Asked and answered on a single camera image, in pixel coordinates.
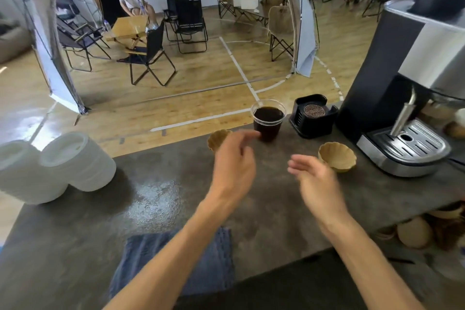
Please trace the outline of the round beige filter stack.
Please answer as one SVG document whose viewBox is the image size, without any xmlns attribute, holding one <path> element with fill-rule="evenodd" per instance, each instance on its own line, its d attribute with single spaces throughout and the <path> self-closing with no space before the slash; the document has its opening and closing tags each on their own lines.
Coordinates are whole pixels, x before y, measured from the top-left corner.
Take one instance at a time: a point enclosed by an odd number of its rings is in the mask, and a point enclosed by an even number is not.
<svg viewBox="0 0 465 310">
<path fill-rule="evenodd" d="M 422 216 L 417 216 L 396 226 L 398 239 L 406 247 L 423 249 L 433 240 L 433 230 Z"/>
</svg>

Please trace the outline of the small waffle bowl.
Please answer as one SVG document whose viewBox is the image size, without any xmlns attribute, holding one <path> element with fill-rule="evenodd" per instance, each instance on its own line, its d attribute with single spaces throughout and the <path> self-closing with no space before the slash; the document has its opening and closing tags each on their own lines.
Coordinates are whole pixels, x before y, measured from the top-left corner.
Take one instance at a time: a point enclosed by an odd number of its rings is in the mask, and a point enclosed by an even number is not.
<svg viewBox="0 0 465 310">
<path fill-rule="evenodd" d="M 221 129 L 213 132 L 207 139 L 207 146 L 213 152 L 216 153 L 221 147 L 224 140 L 232 133 L 231 130 Z"/>
</svg>

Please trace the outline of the wooden folding table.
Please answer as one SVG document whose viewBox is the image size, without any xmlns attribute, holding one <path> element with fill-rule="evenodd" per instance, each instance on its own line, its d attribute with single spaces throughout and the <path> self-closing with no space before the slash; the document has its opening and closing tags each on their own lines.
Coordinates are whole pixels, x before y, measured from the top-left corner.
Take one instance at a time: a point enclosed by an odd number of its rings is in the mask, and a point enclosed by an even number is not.
<svg viewBox="0 0 465 310">
<path fill-rule="evenodd" d="M 147 15 L 120 17 L 104 35 L 107 42 L 116 42 L 133 49 L 146 39 Z"/>
</svg>

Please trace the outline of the person's left forearm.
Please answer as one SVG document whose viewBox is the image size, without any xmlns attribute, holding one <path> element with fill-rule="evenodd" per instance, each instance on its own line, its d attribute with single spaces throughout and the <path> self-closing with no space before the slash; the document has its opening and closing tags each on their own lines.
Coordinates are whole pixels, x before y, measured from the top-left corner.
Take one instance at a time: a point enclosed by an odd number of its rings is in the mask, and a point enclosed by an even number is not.
<svg viewBox="0 0 465 310">
<path fill-rule="evenodd" d="M 171 310 L 232 207 L 225 200 L 202 201 L 174 238 L 102 310 Z"/>
</svg>

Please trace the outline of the clear plastic cup of coffee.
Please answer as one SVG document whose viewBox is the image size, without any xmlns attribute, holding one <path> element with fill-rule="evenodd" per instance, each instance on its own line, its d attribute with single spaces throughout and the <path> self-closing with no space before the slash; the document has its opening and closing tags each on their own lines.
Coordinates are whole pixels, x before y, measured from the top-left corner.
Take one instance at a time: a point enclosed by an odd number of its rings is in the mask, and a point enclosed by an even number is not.
<svg viewBox="0 0 465 310">
<path fill-rule="evenodd" d="M 259 131 L 260 140 L 270 143 L 276 139 L 287 115 L 285 106 L 277 100 L 258 100 L 251 107 L 254 130 Z"/>
</svg>

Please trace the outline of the silver tent canopy leg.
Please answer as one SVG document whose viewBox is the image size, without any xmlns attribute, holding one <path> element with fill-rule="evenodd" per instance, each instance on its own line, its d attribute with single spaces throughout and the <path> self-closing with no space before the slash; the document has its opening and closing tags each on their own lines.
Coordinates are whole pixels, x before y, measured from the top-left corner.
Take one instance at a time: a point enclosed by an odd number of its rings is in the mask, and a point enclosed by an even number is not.
<svg viewBox="0 0 465 310">
<path fill-rule="evenodd" d="M 287 0 L 293 22 L 292 72 L 311 77 L 317 51 L 315 11 L 311 0 Z"/>
<path fill-rule="evenodd" d="M 78 114 L 88 113 L 61 55 L 56 0 L 22 0 L 23 15 L 32 33 L 34 52 L 52 99 Z"/>
</svg>

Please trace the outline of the person's right hand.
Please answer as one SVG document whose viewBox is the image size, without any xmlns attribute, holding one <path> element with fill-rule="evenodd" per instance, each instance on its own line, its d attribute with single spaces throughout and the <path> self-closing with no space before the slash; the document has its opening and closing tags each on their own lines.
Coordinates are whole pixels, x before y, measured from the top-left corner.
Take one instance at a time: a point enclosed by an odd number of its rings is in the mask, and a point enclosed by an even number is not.
<svg viewBox="0 0 465 310">
<path fill-rule="evenodd" d="M 320 178 L 298 181 L 305 205 L 323 230 L 335 232 L 351 222 L 336 173 L 329 166 L 320 161 Z"/>
</svg>

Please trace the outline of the black tamper holder box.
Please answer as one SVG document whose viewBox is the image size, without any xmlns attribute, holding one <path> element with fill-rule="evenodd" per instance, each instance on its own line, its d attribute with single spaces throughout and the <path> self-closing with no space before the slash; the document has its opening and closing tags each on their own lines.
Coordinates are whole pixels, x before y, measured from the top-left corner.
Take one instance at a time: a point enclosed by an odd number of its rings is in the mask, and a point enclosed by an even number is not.
<svg viewBox="0 0 465 310">
<path fill-rule="evenodd" d="M 327 98 L 313 94 L 297 98 L 289 122 L 298 135 L 313 139 L 331 134 L 339 108 L 327 106 Z"/>
</svg>

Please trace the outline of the black and silver espresso machine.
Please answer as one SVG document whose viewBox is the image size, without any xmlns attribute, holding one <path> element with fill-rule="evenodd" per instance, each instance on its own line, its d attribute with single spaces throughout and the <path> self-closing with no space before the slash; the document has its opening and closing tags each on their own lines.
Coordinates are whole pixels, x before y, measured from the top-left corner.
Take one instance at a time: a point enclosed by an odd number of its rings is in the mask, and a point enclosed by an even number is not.
<svg viewBox="0 0 465 310">
<path fill-rule="evenodd" d="M 401 178 L 433 174 L 449 143 L 417 119 L 429 101 L 465 101 L 465 7 L 450 17 L 412 13 L 391 0 L 342 102 L 336 127 L 380 170 Z"/>
</svg>

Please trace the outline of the blue cloth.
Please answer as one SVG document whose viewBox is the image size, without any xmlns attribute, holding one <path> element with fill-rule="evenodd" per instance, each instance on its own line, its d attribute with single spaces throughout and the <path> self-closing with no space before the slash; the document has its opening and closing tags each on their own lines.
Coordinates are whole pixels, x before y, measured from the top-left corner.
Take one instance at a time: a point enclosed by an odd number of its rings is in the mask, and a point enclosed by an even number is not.
<svg viewBox="0 0 465 310">
<path fill-rule="evenodd" d="M 176 234 L 177 230 L 129 237 L 109 285 L 109 300 L 129 284 Z M 234 283 L 232 233 L 229 228 L 220 227 L 191 272 L 180 297 L 217 293 L 230 289 Z"/>
</svg>

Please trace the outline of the low table with white boxes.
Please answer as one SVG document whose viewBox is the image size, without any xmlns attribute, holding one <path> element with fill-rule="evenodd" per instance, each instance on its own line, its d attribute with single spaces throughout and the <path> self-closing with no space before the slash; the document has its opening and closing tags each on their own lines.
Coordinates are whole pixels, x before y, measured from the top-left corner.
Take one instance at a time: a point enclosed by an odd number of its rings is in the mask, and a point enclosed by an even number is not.
<svg viewBox="0 0 465 310">
<path fill-rule="evenodd" d="M 235 22 L 245 20 L 249 23 L 268 25 L 268 11 L 259 0 L 232 0 Z"/>
</svg>

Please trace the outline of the person's left hand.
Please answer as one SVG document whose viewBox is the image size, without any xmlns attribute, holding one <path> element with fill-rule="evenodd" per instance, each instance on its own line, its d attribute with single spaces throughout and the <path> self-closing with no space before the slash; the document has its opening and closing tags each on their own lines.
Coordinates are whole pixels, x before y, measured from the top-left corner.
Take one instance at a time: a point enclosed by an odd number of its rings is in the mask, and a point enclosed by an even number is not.
<svg viewBox="0 0 465 310">
<path fill-rule="evenodd" d="M 250 191 L 256 162 L 249 143 L 241 150 L 230 149 L 225 139 L 215 153 L 212 184 L 205 198 L 213 209 L 231 213 Z"/>
</svg>

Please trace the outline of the person's right forearm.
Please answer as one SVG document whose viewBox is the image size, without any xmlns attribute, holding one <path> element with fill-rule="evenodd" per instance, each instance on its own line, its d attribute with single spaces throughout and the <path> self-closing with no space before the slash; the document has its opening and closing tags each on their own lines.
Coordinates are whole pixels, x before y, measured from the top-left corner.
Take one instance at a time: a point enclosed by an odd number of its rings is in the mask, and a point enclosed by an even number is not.
<svg viewBox="0 0 465 310">
<path fill-rule="evenodd" d="M 368 310 L 426 310 L 366 231 L 348 214 L 318 220 Z"/>
</svg>

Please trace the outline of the stack of white lids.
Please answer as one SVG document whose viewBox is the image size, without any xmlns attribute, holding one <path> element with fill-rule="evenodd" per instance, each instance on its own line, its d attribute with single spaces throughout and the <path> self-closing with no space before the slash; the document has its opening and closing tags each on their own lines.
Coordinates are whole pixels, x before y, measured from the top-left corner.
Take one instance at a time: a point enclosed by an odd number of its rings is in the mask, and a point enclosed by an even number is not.
<svg viewBox="0 0 465 310">
<path fill-rule="evenodd" d="M 92 138 L 75 131 L 51 141 L 41 151 L 39 164 L 83 192 L 109 184 L 117 169 L 115 161 Z"/>
<path fill-rule="evenodd" d="M 0 144 L 0 191 L 25 204 L 51 202 L 64 194 L 68 183 L 39 164 L 40 151 L 15 140 Z"/>
</svg>

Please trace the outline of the wide scalloped waffle bowl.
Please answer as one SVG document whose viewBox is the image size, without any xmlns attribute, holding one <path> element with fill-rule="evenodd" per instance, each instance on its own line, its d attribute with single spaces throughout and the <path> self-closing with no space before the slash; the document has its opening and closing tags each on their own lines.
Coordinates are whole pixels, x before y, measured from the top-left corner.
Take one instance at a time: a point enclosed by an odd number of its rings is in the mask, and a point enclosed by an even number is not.
<svg viewBox="0 0 465 310">
<path fill-rule="evenodd" d="M 339 142 L 327 142 L 318 149 L 318 158 L 334 172 L 345 173 L 357 164 L 357 156 L 348 146 Z"/>
</svg>

